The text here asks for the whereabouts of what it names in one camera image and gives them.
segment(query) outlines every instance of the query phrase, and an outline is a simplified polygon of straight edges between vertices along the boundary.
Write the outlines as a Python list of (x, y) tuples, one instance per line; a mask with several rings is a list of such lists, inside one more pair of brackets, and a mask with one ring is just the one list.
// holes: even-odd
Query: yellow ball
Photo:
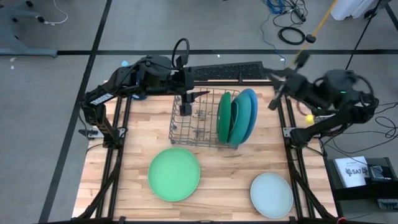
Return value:
[(306, 123), (306, 124), (314, 124), (314, 122), (313, 122), (313, 115), (306, 115), (306, 117), (305, 117), (305, 123)]

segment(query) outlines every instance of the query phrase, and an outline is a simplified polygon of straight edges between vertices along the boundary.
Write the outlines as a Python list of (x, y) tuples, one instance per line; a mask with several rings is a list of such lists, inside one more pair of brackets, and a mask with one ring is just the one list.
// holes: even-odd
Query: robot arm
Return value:
[(171, 60), (154, 55), (141, 58), (134, 65), (118, 68), (108, 82), (85, 94), (81, 108), (88, 124), (97, 126), (104, 135), (103, 147), (119, 148), (120, 131), (111, 126), (106, 118), (105, 102), (131, 95), (181, 95), (182, 116), (191, 115), (190, 103), (207, 92), (187, 93), (194, 88), (193, 76), (187, 68), (178, 65), (171, 68)]
[[(308, 54), (301, 53), (297, 57), (295, 70), (264, 69), (277, 90), (275, 98), (269, 104), (270, 110), (277, 108), (282, 95), (287, 95), (305, 104), (315, 116), (330, 115), (329, 118), (308, 128), (292, 129), (290, 138), (293, 145), (298, 147), (306, 145), (317, 134), (321, 137), (335, 136), (351, 124), (368, 122), (379, 104), (379, 100), (373, 95), (370, 83), (353, 71), (330, 70), (323, 77), (310, 83), (305, 76), (297, 72), (308, 58)], [(358, 80), (365, 81), (369, 93), (353, 88)]]
[[(86, 122), (97, 126), (104, 135), (104, 147), (119, 148), (121, 133), (113, 128), (106, 119), (104, 103), (114, 97), (129, 97), (131, 95), (181, 95), (182, 116), (191, 115), (190, 103), (206, 92), (187, 93), (195, 87), (195, 72), (188, 63), (189, 43), (181, 39), (174, 47), (174, 52), (181, 41), (187, 43), (187, 52), (178, 59), (176, 65), (168, 57), (153, 55), (138, 60), (134, 65), (118, 68), (109, 81), (85, 94), (81, 108)], [(314, 115), (331, 115), (329, 118), (308, 128), (295, 128), (290, 131), (294, 146), (304, 146), (314, 135), (336, 135), (349, 125), (369, 121), (379, 104), (374, 97), (370, 83), (363, 77), (347, 70), (330, 70), (313, 83), (298, 73), (309, 58), (302, 52), (296, 59), (296, 69), (286, 68), (272, 70), (264, 68), (264, 73), (273, 82), (277, 90), (275, 98), (269, 104), (270, 110), (275, 110), (282, 95), (287, 95), (309, 107)], [(369, 93), (354, 90), (353, 85), (358, 80), (364, 80), (370, 89)]]

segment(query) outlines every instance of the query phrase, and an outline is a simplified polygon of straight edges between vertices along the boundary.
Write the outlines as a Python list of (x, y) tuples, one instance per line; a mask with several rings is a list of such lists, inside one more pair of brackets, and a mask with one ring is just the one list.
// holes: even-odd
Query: wire dish rack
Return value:
[(180, 116), (181, 97), (175, 96), (170, 121), (169, 139), (172, 144), (236, 149), (222, 144), (217, 138), (217, 111), (221, 96), (231, 93), (231, 101), (240, 94), (237, 90), (195, 88), (193, 91), (209, 91), (192, 103), (192, 115)]

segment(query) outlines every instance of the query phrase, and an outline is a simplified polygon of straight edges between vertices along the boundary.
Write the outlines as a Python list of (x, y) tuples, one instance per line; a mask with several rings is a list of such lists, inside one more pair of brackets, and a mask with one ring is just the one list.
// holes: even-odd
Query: wooden tabletop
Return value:
[[(169, 139), (169, 125), (174, 97), (150, 96), (144, 101), (134, 101), (129, 112), (129, 131), (126, 134), (114, 219), (125, 216), (127, 220), (163, 221), (270, 220), (255, 210), (250, 201), (249, 189), (254, 178), (265, 172), (279, 174), (290, 183), (279, 116), (277, 111), (267, 108), (274, 96), (273, 88), (271, 86), (211, 86), (211, 88), (238, 91), (252, 88), (257, 93), (258, 116), (250, 138), (237, 150), (181, 145), (194, 153), (198, 159), (201, 180), (196, 191), (185, 200), (165, 202), (157, 198), (149, 188), (147, 171), (150, 162), (159, 152), (173, 146)], [(115, 105), (116, 100), (106, 104), (107, 117), (110, 121), (113, 120)], [(295, 107), (294, 111), (297, 126), (307, 126), (305, 117), (299, 115)], [(90, 141), (89, 147), (99, 143), (102, 143), (102, 139)], [(320, 150), (315, 140), (310, 146)], [(85, 210), (100, 189), (106, 150), (98, 146), (87, 153), (73, 217)], [(322, 156), (309, 150), (304, 150), (303, 154), (311, 190), (326, 209), (336, 215)], [(104, 204), (104, 216), (108, 207), (109, 192)], [(304, 194), (301, 193), (300, 197), (306, 215), (308, 211)], [(278, 220), (288, 220), (289, 216), (296, 216), (294, 206), (288, 215)]]

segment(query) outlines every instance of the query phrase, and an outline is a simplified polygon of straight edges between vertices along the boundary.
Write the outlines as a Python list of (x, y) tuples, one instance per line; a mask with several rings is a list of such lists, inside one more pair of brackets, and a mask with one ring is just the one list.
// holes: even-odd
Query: metal bracket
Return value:
[(296, 129), (296, 128), (283, 128), (284, 138), (290, 138), (290, 132), (293, 129)]
[[(290, 138), (290, 132), (296, 128), (283, 128), (284, 138)], [(312, 138), (320, 138), (320, 134), (314, 135)]]
[[(118, 130), (119, 130), (119, 137), (121, 137), (126, 132), (126, 128), (118, 128)], [(87, 136), (89, 140), (94, 140), (97, 138), (104, 137), (104, 135), (96, 126), (93, 126), (92, 129), (87, 130), (87, 135), (86, 135), (86, 130), (84, 129), (79, 130), (79, 133), (84, 136)]]

